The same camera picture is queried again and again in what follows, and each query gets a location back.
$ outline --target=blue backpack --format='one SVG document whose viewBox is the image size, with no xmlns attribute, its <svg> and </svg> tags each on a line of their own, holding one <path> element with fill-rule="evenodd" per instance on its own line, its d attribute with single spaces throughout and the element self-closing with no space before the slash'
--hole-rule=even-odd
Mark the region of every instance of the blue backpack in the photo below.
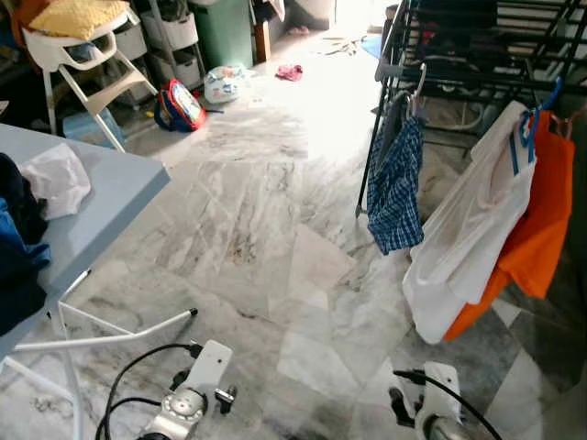
<svg viewBox="0 0 587 440">
<path fill-rule="evenodd" d="M 181 82 L 172 79 L 159 92 L 155 121 L 168 131 L 188 133 L 204 124 L 205 110 Z"/>
</svg>

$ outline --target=white bag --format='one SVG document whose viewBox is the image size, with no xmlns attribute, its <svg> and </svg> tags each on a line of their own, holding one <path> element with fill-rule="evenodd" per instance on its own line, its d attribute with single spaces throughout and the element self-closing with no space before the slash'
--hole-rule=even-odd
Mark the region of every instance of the white bag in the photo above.
<svg viewBox="0 0 587 440">
<path fill-rule="evenodd" d="M 47 199 L 45 218 L 77 214 L 92 185 L 82 162 L 65 144 L 48 149 L 19 165 L 37 199 Z"/>
<path fill-rule="evenodd" d="M 239 66 L 218 66 L 204 77 L 204 97 L 210 104 L 227 103 L 240 96 L 248 71 Z"/>
<path fill-rule="evenodd" d="M 509 104 L 479 141 L 472 164 L 411 252 L 404 295 L 416 330 L 429 344 L 442 340 L 466 303 L 479 302 L 507 236 L 527 208 L 536 161 L 528 163 L 518 137 L 514 176 L 509 143 L 525 109 Z"/>
</svg>

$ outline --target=white shirt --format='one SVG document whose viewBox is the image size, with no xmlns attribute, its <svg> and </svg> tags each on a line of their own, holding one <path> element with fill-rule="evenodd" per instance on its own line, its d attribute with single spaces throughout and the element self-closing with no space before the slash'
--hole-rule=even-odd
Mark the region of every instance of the white shirt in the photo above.
<svg viewBox="0 0 587 440">
<path fill-rule="evenodd" d="M 481 300 L 504 242 L 527 208 L 536 160 L 528 163 L 519 138 L 525 110 L 517 102 L 505 108 L 475 146 L 471 165 L 424 225 L 424 241 L 412 249 L 404 295 L 416 330 L 429 344 L 442 340 L 466 303 Z"/>
</svg>

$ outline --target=black cable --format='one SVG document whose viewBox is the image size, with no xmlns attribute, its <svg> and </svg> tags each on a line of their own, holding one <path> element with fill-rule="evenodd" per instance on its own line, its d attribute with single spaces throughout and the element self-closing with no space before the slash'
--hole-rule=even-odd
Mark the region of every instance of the black cable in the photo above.
<svg viewBox="0 0 587 440">
<path fill-rule="evenodd" d="M 141 402 L 141 403 L 147 403 L 147 404 L 153 405 L 153 406 L 160 406 L 161 405 L 160 401 L 154 401 L 152 399 L 145 399 L 144 397 L 127 397 L 121 401 L 117 401 L 114 405 L 112 405 L 112 408 L 110 408 L 110 413 L 112 414 L 114 412 L 114 410 L 116 408 L 118 408 L 120 405 L 123 405 L 125 403 L 129 403 L 129 402 Z M 105 416 L 102 417 L 102 420 L 100 420 L 100 423 L 98 424 L 98 427 L 95 430 L 94 440 L 100 440 L 102 438 L 102 429 L 104 429 L 104 423 L 105 423 Z"/>
<path fill-rule="evenodd" d="M 118 373 L 118 376 L 116 376 L 116 379 L 114 380 L 114 383 L 112 384 L 112 387 L 110 388 L 110 394 L 108 395 L 108 401 L 106 402 L 106 407 L 105 407 L 105 411 L 104 411 L 105 440 L 112 440 L 112 438 L 110 437 L 110 413 L 112 412 L 112 404 L 114 401 L 114 396 L 116 394 L 116 387 L 118 386 L 118 382 L 120 382 L 120 380 L 122 379 L 122 376 L 124 376 L 124 374 L 127 371 L 129 371 L 133 366 L 138 364 L 144 358 L 147 358 L 151 355 L 154 355 L 155 353 L 158 353 L 163 350 L 167 350 L 169 348 L 184 348 L 190 352 L 192 350 L 192 346 L 189 346 L 186 344 L 166 344 L 164 346 L 158 346 L 157 348 L 153 348 L 152 350 L 148 351 L 147 353 L 137 357 L 135 360 L 130 362 L 128 365 L 126 365 L 122 369 L 122 371 L 120 371 L 120 373 Z"/>
<path fill-rule="evenodd" d="M 415 372 L 415 371 L 399 371 L 399 370 L 395 370 L 393 372 L 393 374 L 395 376 L 399 376 L 400 378 L 406 378 L 406 379 L 409 379 L 411 381 L 425 380 L 426 382 L 429 382 L 432 385 L 437 386 L 438 388 L 440 388 L 441 390 L 443 390 L 444 392 L 446 392 L 447 394 L 449 394 L 450 396 L 452 396 L 454 399 L 456 399 L 457 401 L 459 401 L 459 403 L 462 406 L 464 406 L 465 408 L 467 408 L 475 417 L 477 417 L 477 419 L 483 424 L 483 426 L 485 426 L 485 428 L 487 428 L 487 431 L 489 431 L 491 433 L 491 435 L 493 436 L 493 438 L 495 438 L 495 440 L 503 440 L 502 437 L 499 434 L 497 434 L 497 431 L 495 431 L 495 428 L 493 428 L 493 426 L 489 422 L 487 422 L 487 420 L 485 419 L 485 417 L 483 417 L 483 415 L 480 412 L 478 412 L 470 403 L 468 403 L 467 401 L 465 401 L 456 392 L 454 392 L 453 390 L 451 390 L 449 387 L 446 387 L 445 385 L 443 385 L 439 381 L 428 377 L 426 374 Z"/>
</svg>

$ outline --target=white storage drawer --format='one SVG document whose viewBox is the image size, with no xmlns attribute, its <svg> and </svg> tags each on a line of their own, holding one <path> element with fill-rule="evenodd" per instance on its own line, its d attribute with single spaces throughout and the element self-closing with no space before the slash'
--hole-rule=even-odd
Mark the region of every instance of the white storage drawer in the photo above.
<svg viewBox="0 0 587 440">
<path fill-rule="evenodd" d="M 181 81 L 188 89 L 193 89 L 198 85 L 200 78 L 200 69 L 195 55 L 188 53 L 185 50 L 178 50 L 173 53 L 175 62 L 177 63 L 178 80 Z M 159 66 L 161 74 L 165 81 L 173 78 L 172 66 L 165 59 L 165 56 L 158 50 L 151 53 L 153 61 Z"/>
<path fill-rule="evenodd" d="M 123 29 L 123 31 L 115 33 L 118 50 L 131 61 L 147 53 L 147 45 L 140 24 L 123 27 Z"/>
<path fill-rule="evenodd" d="M 161 33 L 155 22 L 155 17 L 152 11 L 145 12 L 140 15 L 140 18 L 145 23 L 145 29 L 149 40 L 158 48 L 163 47 L 161 42 Z M 177 21 L 162 21 L 163 29 L 167 34 L 172 50 L 187 48 L 198 41 L 198 33 L 195 29 L 194 14 L 189 13 L 186 17 Z"/>
</svg>

